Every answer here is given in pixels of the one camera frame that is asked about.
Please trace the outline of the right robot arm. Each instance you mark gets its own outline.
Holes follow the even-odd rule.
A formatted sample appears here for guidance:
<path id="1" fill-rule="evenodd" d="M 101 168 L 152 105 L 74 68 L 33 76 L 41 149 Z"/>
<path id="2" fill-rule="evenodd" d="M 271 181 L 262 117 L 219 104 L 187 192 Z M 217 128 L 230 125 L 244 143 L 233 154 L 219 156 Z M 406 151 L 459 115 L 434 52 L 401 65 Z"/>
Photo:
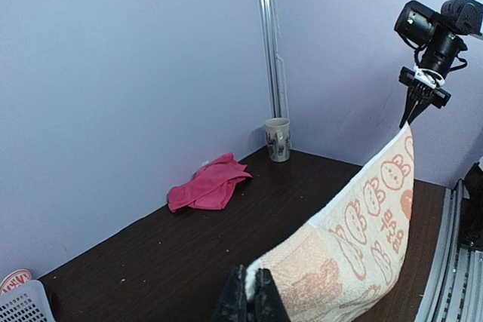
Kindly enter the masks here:
<path id="1" fill-rule="evenodd" d="M 463 37 L 481 35 L 482 6 L 449 0 L 440 11 L 410 1 L 395 31 L 414 50 L 414 67 L 399 80 L 407 88 L 399 132 L 288 239 L 252 262 L 245 291 L 262 303 L 269 272 L 288 320 L 352 321 L 397 283 L 405 260 L 414 194 L 410 124 L 428 106 L 449 100 L 444 90 Z"/>

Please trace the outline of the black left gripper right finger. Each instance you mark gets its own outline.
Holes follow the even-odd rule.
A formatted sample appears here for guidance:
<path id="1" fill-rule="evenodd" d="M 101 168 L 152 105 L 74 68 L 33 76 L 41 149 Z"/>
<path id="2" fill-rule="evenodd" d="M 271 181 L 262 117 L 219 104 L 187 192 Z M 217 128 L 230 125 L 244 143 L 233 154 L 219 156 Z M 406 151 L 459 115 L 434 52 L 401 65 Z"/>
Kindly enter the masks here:
<path id="1" fill-rule="evenodd" d="M 269 269 L 258 269 L 254 294 L 255 321 L 289 321 Z"/>

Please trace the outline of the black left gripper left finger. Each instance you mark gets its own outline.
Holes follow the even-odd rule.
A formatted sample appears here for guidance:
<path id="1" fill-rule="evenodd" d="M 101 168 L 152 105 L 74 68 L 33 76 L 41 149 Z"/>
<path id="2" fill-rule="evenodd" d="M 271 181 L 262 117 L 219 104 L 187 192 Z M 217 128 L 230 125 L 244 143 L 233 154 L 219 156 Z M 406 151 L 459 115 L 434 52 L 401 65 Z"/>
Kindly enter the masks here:
<path id="1" fill-rule="evenodd" d="M 248 301 L 245 292 L 246 268 L 234 267 L 217 300 L 211 321 L 245 322 L 248 318 Z"/>

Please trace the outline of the orange bunny towel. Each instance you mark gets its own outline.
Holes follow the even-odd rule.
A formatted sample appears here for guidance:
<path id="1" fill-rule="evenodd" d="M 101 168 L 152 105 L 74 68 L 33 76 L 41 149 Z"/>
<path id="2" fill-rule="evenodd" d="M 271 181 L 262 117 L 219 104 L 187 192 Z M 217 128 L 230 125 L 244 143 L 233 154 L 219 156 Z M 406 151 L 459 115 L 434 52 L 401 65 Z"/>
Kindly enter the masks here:
<path id="1" fill-rule="evenodd" d="M 248 299 L 266 268 L 290 320 L 355 320 L 398 280 L 413 193 L 414 140 L 405 124 L 319 212 L 248 266 Z"/>

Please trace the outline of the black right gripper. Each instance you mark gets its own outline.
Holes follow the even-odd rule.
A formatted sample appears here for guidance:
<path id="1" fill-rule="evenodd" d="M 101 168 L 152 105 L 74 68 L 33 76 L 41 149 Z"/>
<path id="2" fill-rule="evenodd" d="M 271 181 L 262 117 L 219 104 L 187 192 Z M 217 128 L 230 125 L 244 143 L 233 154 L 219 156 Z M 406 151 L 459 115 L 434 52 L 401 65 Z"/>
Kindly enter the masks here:
<path id="1" fill-rule="evenodd" d="M 405 110 L 399 127 L 403 128 L 406 123 L 411 124 L 429 106 L 444 107 L 451 95 L 441 87 L 430 85 L 427 77 L 416 75 L 414 70 L 403 67 L 400 71 L 399 81 L 407 89 Z"/>

